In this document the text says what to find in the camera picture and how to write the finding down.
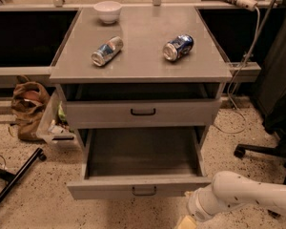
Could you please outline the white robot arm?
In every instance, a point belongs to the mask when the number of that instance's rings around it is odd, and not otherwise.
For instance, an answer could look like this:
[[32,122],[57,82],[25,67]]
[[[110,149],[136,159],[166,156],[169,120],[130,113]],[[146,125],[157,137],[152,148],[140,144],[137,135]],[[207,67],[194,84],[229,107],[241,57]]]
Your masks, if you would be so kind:
[[208,186],[190,192],[187,209],[192,217],[204,222],[246,204],[258,205],[286,217],[286,185],[254,181],[222,171],[213,176]]

